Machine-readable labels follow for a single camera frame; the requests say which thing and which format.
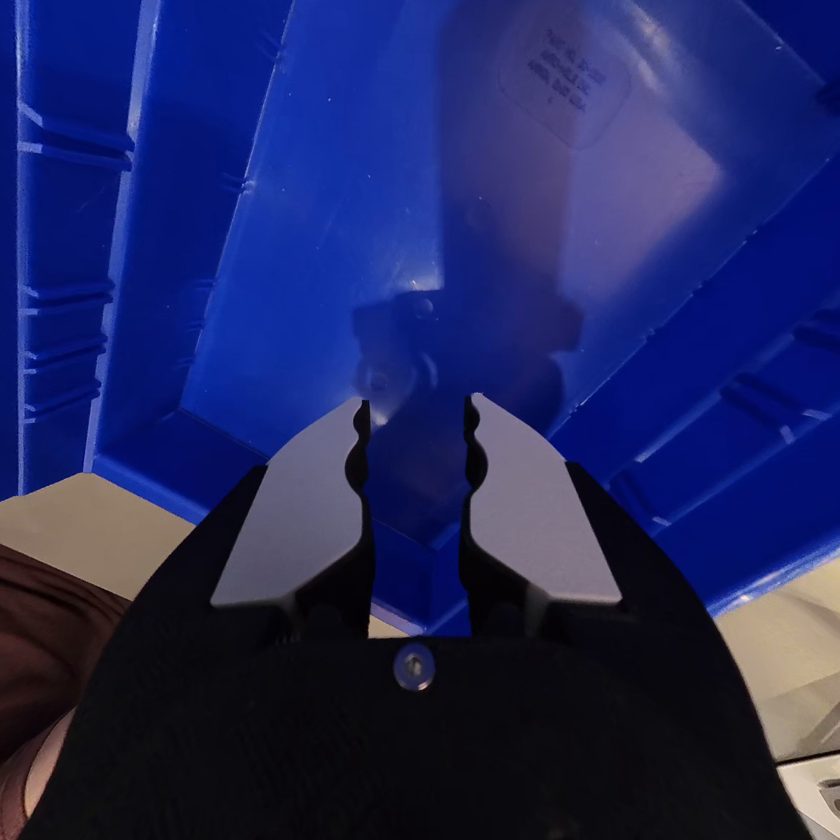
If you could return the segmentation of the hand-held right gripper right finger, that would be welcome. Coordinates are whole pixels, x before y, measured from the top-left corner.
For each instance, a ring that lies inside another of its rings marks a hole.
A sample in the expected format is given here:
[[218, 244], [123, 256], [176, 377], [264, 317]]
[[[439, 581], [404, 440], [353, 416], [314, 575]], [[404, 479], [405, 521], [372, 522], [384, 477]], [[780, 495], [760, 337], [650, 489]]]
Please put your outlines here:
[[474, 634], [540, 634], [550, 609], [609, 610], [622, 593], [565, 458], [486, 395], [465, 399], [468, 491], [459, 577]]

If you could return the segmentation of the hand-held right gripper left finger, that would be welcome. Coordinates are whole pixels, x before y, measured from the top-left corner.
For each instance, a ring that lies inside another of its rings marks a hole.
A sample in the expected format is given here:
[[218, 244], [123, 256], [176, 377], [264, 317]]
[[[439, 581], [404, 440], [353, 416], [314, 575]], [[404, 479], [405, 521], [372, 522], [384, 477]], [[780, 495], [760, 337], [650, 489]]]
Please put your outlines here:
[[351, 398], [269, 461], [220, 574], [215, 608], [271, 606], [301, 631], [319, 613], [367, 631], [375, 542], [364, 494], [371, 407]]

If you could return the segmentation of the blue plastic bin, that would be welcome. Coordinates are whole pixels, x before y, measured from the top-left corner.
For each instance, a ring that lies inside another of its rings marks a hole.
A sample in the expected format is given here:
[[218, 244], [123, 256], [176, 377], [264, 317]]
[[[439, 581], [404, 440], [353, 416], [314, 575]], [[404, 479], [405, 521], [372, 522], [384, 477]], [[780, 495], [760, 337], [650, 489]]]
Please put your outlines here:
[[458, 633], [471, 392], [712, 614], [838, 556], [838, 2], [2, 2], [2, 500], [197, 523], [359, 396]]

